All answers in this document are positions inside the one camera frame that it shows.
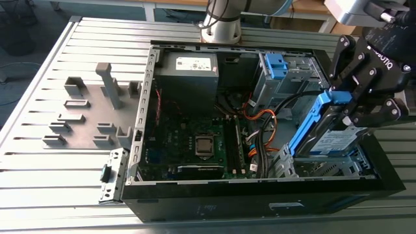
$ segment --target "power supply label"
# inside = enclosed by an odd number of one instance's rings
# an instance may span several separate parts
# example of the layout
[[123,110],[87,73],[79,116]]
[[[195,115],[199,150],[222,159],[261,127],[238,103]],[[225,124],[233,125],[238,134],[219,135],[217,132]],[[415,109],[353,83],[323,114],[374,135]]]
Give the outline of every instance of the power supply label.
[[177,70],[211,71],[211,59],[179,57],[177,59]]
[[329,130],[311,149],[311,155],[327,155],[343,151],[358,138],[358,132],[365,129],[350,126],[345,131]]

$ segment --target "screw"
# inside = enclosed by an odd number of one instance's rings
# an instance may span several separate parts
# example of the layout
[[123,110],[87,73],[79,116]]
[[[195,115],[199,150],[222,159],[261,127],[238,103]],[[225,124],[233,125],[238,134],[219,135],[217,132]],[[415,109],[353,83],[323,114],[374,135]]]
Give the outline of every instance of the screw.
[[397,21],[397,17],[393,16],[390,13],[383,13],[381,18],[387,22],[387,23],[394,23]]
[[413,68],[411,68],[410,65],[405,65],[405,66],[403,66],[403,70],[405,70],[406,72],[410,72],[410,71],[413,70]]

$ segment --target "metal sheet panel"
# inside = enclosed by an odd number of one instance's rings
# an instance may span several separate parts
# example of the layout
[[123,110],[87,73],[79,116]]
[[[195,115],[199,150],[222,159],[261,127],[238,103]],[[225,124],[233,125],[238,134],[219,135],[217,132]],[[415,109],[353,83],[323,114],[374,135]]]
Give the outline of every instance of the metal sheet panel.
[[[99,206],[99,176],[109,151],[46,150],[41,137],[65,111],[67,77],[102,82],[95,65],[109,61],[119,82],[143,80],[151,40],[199,41],[199,32],[189,24],[117,19],[85,18],[81,24],[69,24],[0,132],[0,230],[66,233],[77,229],[73,234],[275,233],[278,229],[281,233],[416,232],[415,124],[377,132],[407,190],[337,214],[143,224],[127,206]],[[325,49],[331,55],[338,36],[246,28],[243,40],[247,45]]]

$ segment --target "open computer tower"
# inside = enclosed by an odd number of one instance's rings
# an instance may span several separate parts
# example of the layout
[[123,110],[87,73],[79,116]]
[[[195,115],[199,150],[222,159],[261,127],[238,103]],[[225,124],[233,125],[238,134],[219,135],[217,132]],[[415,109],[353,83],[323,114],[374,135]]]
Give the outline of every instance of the open computer tower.
[[[113,188],[142,221],[330,214],[405,190],[374,135],[337,158],[271,151],[269,160],[279,163],[269,177],[258,176],[250,137],[265,119],[245,113],[329,89],[330,65],[322,50],[153,41],[133,146],[113,151],[110,161]],[[291,140],[315,98],[279,112],[270,126],[275,149]]]

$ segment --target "floor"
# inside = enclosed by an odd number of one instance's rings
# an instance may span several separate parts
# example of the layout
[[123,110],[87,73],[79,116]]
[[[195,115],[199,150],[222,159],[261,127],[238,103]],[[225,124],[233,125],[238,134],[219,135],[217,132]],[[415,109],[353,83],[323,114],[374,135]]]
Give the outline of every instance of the floor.
[[[3,65],[14,62],[34,62],[42,64],[71,16],[121,20],[146,20],[145,9],[141,7],[62,3],[62,10],[54,11],[50,2],[43,0],[35,0],[34,2],[34,11],[39,23],[27,29],[37,42],[35,52],[27,56],[14,57],[0,49],[0,70],[9,77],[7,83],[0,85],[0,128],[15,109],[18,100],[23,95],[39,68],[35,64],[17,64],[2,68]],[[166,9],[157,9],[155,14],[157,21],[162,22],[193,23],[194,21],[202,21],[206,17],[205,12],[182,12]],[[269,27],[269,25],[263,23],[262,16],[243,16],[242,25],[245,27]]]

